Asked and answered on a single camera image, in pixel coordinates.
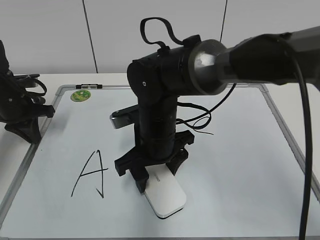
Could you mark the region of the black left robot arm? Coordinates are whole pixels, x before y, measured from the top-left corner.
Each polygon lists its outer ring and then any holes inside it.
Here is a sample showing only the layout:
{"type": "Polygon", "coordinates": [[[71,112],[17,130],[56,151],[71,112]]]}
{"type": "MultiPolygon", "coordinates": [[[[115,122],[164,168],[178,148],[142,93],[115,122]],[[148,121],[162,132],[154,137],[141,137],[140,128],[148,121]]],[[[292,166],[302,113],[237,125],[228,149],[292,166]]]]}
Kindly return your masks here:
{"type": "Polygon", "coordinates": [[[41,140],[39,117],[52,118],[55,114],[54,107],[45,104],[48,90],[39,76],[13,74],[4,44],[0,43],[0,121],[6,131],[30,144],[41,140]]]}

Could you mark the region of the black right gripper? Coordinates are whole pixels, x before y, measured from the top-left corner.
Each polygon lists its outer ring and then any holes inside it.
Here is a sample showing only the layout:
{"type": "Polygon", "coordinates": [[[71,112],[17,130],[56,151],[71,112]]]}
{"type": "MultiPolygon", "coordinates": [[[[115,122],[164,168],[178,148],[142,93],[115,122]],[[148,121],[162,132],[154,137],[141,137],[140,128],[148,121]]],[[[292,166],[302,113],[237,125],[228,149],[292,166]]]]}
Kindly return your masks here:
{"type": "Polygon", "coordinates": [[[134,126],[134,147],[115,160],[119,176],[130,171],[136,187],[144,193],[149,179],[146,167],[165,164],[175,175],[189,157],[186,145],[194,143],[189,131],[176,131],[177,96],[167,96],[155,104],[137,103],[139,123],[134,126]]]}

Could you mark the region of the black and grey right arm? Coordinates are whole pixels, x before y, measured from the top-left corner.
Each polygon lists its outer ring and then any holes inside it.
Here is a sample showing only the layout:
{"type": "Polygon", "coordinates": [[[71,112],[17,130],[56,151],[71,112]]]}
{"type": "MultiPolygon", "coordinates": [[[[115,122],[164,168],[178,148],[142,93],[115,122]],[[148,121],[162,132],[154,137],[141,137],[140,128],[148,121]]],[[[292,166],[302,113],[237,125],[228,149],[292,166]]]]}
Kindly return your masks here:
{"type": "Polygon", "coordinates": [[[297,82],[298,76],[320,86],[319,27],[262,34],[231,48],[194,35],[178,48],[164,45],[133,60],[127,80],[137,105],[120,113],[134,125],[135,145],[114,162],[117,173],[130,171],[143,193],[148,166],[166,164],[177,172],[188,158],[185,146],[195,138],[188,130],[176,130],[178,97],[218,95],[234,83],[284,85],[297,82]]]}

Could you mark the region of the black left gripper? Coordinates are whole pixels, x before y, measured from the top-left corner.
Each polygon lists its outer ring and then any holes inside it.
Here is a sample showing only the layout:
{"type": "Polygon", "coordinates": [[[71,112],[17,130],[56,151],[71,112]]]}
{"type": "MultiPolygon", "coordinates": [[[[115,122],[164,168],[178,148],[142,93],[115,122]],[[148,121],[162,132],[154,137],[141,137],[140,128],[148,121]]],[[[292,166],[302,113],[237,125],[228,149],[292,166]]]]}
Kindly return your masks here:
{"type": "Polygon", "coordinates": [[[52,105],[35,106],[36,118],[17,122],[26,115],[27,107],[39,103],[42,94],[27,91],[27,88],[41,86],[39,74],[14,75],[12,71],[0,74],[0,121],[7,123],[4,129],[18,135],[30,144],[37,144],[41,140],[37,117],[52,118],[55,108],[52,105]]]}

